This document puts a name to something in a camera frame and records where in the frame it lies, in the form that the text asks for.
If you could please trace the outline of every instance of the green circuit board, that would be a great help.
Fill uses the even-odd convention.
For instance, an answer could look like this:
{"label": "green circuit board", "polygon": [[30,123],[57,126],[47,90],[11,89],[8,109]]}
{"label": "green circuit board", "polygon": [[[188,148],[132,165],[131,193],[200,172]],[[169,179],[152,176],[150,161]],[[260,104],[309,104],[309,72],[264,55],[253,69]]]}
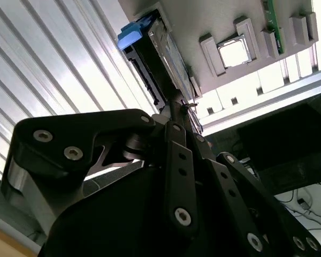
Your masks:
{"label": "green circuit board", "polygon": [[277,23],[276,12],[274,10],[274,0],[262,0],[265,19],[267,22],[267,29],[274,32],[274,37],[276,38],[276,44],[279,54],[284,53],[283,41],[280,35],[279,26]]}

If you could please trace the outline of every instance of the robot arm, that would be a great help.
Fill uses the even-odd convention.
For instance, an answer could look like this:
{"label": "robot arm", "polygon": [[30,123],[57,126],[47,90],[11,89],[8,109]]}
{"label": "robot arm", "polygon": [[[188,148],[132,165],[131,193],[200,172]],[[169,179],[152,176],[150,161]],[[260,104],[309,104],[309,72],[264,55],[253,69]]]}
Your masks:
{"label": "robot arm", "polygon": [[[39,256],[321,256],[234,156],[215,159],[186,106],[168,107],[170,119],[121,110],[17,124],[2,192],[47,234]],[[143,167],[83,197],[89,172],[134,159]]]}

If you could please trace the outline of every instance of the blue plastic tab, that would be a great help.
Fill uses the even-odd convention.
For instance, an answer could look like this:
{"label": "blue plastic tab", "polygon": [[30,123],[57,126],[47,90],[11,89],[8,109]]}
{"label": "blue plastic tab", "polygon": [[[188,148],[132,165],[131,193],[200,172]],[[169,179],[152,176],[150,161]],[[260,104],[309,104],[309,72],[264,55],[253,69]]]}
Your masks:
{"label": "blue plastic tab", "polygon": [[131,22],[121,29],[121,33],[118,35],[118,47],[120,50],[124,50],[143,37],[140,28],[139,24]]}

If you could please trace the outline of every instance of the wooden surface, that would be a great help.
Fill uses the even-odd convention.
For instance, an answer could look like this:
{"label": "wooden surface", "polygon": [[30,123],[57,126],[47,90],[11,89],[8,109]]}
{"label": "wooden surface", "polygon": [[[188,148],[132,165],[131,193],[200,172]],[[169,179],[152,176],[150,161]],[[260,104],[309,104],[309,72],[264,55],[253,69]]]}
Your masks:
{"label": "wooden surface", "polygon": [[0,230],[0,257],[36,257],[30,249],[22,246]]}

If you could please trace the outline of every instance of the bolt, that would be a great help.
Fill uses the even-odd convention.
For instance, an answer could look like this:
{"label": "bolt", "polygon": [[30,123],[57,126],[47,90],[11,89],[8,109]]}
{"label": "bolt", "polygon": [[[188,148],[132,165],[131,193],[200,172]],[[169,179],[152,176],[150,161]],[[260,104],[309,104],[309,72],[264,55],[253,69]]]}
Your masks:
{"label": "bolt", "polygon": [[197,138],[200,142],[205,142],[204,137],[201,136],[201,135],[196,135],[196,138]]}
{"label": "bolt", "polygon": [[305,250],[305,246],[304,243],[300,240],[300,238],[298,237],[293,237],[293,241],[295,242],[296,246],[301,249],[301,250]]}
{"label": "bolt", "polygon": [[259,240],[259,238],[253,234],[253,233],[248,233],[247,234],[247,240],[248,243],[256,250],[257,252],[261,252],[263,250],[263,244]]}
{"label": "bolt", "polygon": [[181,131],[181,128],[180,128],[179,126],[177,126],[177,125],[173,125],[173,128],[174,128],[175,130]]}
{"label": "bolt", "polygon": [[309,237],[306,238],[308,245],[313,248],[315,251],[319,250],[318,246],[316,243]]}
{"label": "bolt", "polygon": [[145,117],[145,116],[141,116],[141,119],[143,121],[145,121],[145,122],[149,122],[150,121],[150,119],[148,117]]}
{"label": "bolt", "polygon": [[226,158],[227,158],[227,160],[229,160],[230,162],[234,163],[234,159],[233,159],[233,157],[231,157],[231,156],[227,155],[227,156],[226,156]]}
{"label": "bolt", "polygon": [[189,212],[183,208],[177,208],[175,210],[175,218],[182,226],[189,226],[192,222],[192,218],[189,215]]}
{"label": "bolt", "polygon": [[77,161],[83,157],[83,152],[80,148],[77,148],[75,146],[69,146],[64,149],[64,155],[69,160]]}
{"label": "bolt", "polygon": [[33,133],[33,137],[35,140],[43,143],[50,142],[52,140],[52,134],[46,130],[36,130]]}

